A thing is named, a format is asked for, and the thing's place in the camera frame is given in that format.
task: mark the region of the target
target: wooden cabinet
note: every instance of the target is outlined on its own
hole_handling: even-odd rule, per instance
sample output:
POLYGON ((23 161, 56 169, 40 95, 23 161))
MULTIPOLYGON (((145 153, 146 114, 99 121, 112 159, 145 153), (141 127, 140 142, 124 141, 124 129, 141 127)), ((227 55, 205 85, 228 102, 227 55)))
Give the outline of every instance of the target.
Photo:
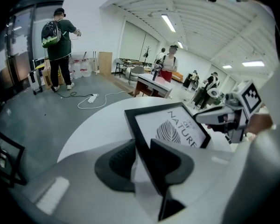
POLYGON ((112 52, 99 52, 98 54, 99 73, 110 75, 112 70, 112 52))

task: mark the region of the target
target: human hand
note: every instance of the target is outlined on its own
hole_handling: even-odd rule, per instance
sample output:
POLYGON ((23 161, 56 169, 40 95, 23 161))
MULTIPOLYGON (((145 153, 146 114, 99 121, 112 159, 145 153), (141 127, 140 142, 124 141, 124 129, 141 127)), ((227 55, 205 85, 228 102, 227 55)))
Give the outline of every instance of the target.
POLYGON ((246 132, 258 134, 263 130, 271 128, 272 125, 273 121, 269 114, 254 114, 248 123, 246 132))

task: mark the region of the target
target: black pants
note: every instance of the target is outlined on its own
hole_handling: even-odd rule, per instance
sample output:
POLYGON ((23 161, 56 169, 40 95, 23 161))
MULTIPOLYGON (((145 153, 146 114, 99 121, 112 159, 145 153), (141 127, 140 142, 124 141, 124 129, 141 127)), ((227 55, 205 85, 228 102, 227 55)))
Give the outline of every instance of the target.
POLYGON ((51 81, 54 87, 58 86, 58 68, 60 67, 62 76, 67 85, 71 84, 69 71, 69 56, 58 60, 50 61, 51 65, 51 81))
POLYGON ((203 90, 200 98, 195 102, 195 105, 197 106, 203 100, 203 102, 201 103, 200 109, 204 109, 206 106, 206 103, 209 101, 209 99, 210 99, 210 96, 208 95, 207 90, 203 90))

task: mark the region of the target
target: gray floor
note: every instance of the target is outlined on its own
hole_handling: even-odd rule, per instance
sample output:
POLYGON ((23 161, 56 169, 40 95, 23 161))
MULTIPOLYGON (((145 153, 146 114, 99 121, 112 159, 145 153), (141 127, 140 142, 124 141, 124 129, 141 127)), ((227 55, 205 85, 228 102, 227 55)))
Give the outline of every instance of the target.
MULTIPOLYGON (((62 85, 58 92, 63 96, 73 91, 78 95, 98 93, 99 97, 92 107, 104 104, 106 94, 122 91, 100 75, 82 77, 74 82, 75 87, 71 91, 62 85)), ((131 96, 126 93, 110 95, 106 105, 127 98, 131 96)), ((26 148, 20 171, 28 181, 55 164, 71 134, 88 117, 103 108, 80 110, 77 104, 83 99, 61 98, 52 90, 34 96, 28 88, 6 103, 0 114, 0 131, 26 148)), ((91 107, 87 101, 81 106, 91 107)), ((16 152, 6 144, 1 145, 11 154, 16 152)))

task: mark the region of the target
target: power strip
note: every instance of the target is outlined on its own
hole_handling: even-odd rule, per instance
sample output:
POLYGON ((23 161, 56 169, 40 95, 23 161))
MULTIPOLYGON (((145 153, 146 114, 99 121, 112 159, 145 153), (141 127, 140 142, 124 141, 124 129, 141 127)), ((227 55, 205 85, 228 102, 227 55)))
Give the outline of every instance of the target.
POLYGON ((98 94, 93 94, 89 99, 88 99, 88 103, 93 103, 95 101, 95 99, 98 97, 98 94))

